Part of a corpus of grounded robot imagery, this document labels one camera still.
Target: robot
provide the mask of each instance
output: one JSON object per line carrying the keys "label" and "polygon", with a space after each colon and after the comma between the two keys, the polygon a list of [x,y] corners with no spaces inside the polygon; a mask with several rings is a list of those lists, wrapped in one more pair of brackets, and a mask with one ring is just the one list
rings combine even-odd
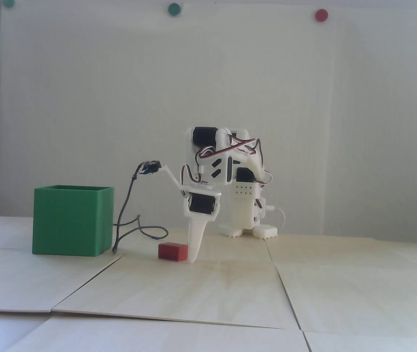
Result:
{"label": "robot", "polygon": [[261,190],[272,181],[264,169],[261,141],[250,139],[245,129],[215,127],[190,128],[185,136],[186,161],[180,183],[167,166],[163,169],[184,195],[184,214],[189,218],[188,262],[196,260],[205,226],[215,221],[220,210],[222,193],[216,186],[230,185],[233,198],[232,222],[220,226],[223,235],[237,237],[248,232],[263,239],[277,236],[277,228],[260,224],[266,210]]}

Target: cable connector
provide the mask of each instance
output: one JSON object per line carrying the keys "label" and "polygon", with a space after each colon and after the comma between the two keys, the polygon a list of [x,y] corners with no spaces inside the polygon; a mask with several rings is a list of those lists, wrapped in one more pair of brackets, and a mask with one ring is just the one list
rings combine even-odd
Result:
{"label": "cable connector", "polygon": [[158,160],[146,161],[145,164],[143,164],[140,174],[142,175],[154,174],[159,169],[161,169],[161,163]]}

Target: green box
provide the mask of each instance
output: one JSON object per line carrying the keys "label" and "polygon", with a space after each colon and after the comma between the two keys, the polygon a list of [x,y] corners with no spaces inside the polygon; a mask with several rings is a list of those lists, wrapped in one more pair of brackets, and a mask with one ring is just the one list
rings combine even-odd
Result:
{"label": "green box", "polygon": [[34,190],[32,253],[95,257],[112,243],[113,187]]}

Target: white wall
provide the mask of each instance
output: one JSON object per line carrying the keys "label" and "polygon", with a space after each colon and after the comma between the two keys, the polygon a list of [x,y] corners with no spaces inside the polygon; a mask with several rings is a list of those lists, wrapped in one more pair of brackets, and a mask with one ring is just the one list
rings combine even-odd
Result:
{"label": "white wall", "polygon": [[[321,231],[334,22],[315,7],[16,3],[1,18],[0,215],[31,215],[33,189],[58,183],[115,186],[117,213],[140,161],[179,171],[185,130],[208,125],[261,138],[265,196],[288,231]],[[164,174],[139,178],[135,213],[185,226]]]}
{"label": "white wall", "polygon": [[417,241],[417,10],[342,10],[324,232]]}
{"label": "white wall", "polygon": [[[32,215],[33,189],[58,183],[115,186],[117,212],[140,161],[178,171],[185,129],[213,125],[262,139],[286,232],[417,240],[417,10],[328,7],[319,24],[317,6],[16,4],[1,18],[0,215]],[[185,225],[164,175],[139,178],[136,213]]]}

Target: green magnet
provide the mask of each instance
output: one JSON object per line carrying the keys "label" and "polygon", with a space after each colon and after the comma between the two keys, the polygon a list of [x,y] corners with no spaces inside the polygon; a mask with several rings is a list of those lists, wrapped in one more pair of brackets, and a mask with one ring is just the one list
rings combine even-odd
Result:
{"label": "green magnet", "polygon": [[175,2],[168,6],[168,12],[171,16],[177,16],[181,13],[181,6]]}
{"label": "green magnet", "polygon": [[3,6],[6,8],[13,8],[14,0],[3,0]]}

